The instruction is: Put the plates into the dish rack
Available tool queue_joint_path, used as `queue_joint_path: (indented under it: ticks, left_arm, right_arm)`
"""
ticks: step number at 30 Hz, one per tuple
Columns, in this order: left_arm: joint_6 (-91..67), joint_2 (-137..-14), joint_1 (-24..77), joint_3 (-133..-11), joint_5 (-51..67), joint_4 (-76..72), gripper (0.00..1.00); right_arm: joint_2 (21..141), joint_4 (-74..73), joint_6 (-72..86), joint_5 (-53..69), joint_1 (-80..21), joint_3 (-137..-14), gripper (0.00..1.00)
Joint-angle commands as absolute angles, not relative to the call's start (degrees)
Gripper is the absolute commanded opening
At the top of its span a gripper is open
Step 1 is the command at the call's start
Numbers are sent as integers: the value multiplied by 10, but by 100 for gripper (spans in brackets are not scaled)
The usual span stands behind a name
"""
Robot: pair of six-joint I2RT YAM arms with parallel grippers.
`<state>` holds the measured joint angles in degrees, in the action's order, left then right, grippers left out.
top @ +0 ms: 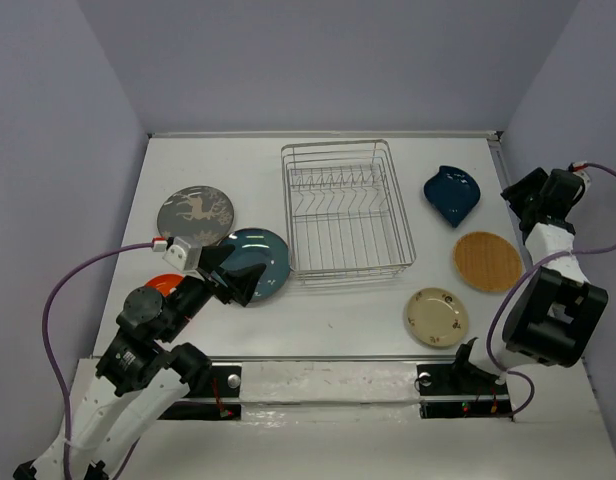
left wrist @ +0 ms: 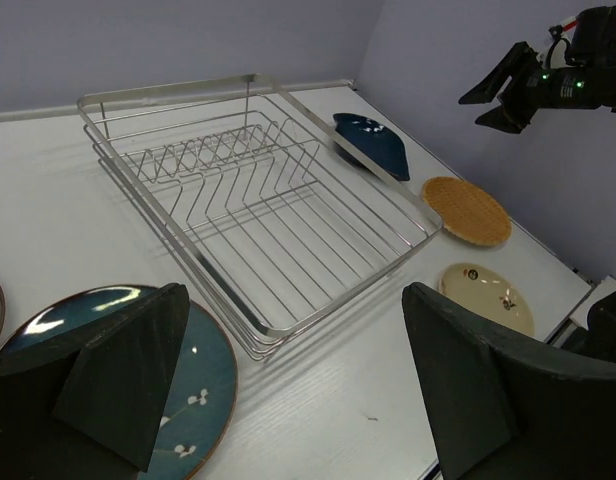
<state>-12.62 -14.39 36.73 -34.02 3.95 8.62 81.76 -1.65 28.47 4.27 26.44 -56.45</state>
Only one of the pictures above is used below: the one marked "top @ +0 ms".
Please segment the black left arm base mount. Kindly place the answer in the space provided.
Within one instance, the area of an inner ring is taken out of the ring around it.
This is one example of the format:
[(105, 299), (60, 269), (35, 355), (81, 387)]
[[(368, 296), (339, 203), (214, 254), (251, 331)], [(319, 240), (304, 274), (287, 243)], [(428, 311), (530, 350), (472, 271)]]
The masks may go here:
[(242, 366), (219, 363), (207, 380), (195, 384), (160, 417), (169, 421), (237, 421), (241, 419)]

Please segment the grey deer pattern plate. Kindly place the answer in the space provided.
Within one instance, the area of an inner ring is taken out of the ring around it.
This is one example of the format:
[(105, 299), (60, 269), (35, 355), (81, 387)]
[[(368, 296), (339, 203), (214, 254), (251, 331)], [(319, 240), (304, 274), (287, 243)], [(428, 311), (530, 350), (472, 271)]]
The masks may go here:
[(203, 246), (215, 245), (231, 231), (235, 210), (221, 190), (206, 185), (190, 186), (170, 195), (157, 214), (162, 237), (188, 236)]

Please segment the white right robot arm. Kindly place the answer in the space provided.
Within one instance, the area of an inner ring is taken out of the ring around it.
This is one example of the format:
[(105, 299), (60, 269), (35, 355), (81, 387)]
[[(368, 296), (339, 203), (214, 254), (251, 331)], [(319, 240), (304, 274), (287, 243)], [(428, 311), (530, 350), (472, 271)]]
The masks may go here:
[[(573, 250), (575, 229), (567, 215), (584, 192), (581, 176), (542, 168), (502, 191), (534, 264)], [(576, 257), (550, 260), (530, 275), (507, 316), (502, 340), (508, 351), (536, 363), (570, 367), (581, 357), (607, 303), (607, 291), (589, 282)]]

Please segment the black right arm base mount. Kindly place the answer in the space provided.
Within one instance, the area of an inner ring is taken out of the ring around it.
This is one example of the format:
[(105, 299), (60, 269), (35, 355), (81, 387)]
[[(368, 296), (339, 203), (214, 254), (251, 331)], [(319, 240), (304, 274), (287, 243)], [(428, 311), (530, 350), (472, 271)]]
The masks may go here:
[(475, 339), (461, 344), (452, 362), (417, 365), (414, 387), (422, 419), (510, 417), (506, 384), (468, 362)]

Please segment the dark blue leaf plate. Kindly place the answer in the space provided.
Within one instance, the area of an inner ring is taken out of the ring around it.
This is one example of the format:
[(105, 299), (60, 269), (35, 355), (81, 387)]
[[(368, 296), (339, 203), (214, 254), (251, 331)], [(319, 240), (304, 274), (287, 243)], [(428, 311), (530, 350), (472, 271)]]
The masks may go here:
[(457, 228), (481, 199), (481, 190), (474, 178), (464, 170), (448, 165), (440, 166), (437, 173), (425, 182), (423, 193), (452, 228)]

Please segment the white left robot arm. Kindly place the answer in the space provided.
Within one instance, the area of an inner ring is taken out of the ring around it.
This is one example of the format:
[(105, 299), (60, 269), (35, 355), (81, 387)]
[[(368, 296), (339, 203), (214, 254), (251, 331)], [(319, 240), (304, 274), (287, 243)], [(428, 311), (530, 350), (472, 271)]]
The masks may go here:
[(150, 249), (183, 273), (166, 294), (144, 285), (126, 298), (118, 331), (99, 359), (88, 390), (73, 406), (49, 339), (49, 313), (59, 290), (89, 259), (67, 273), (51, 290), (42, 313), (42, 341), (63, 397), (60, 433), (37, 458), (20, 464), (16, 479), (107, 479), (120, 472), (121, 455), (131, 455), (137, 440), (174, 403), (203, 392), (212, 362), (190, 343), (173, 342), (211, 298), (242, 306), (252, 299), (266, 264), (226, 270), (232, 245), (202, 247), (182, 237), (156, 237), (120, 250)]

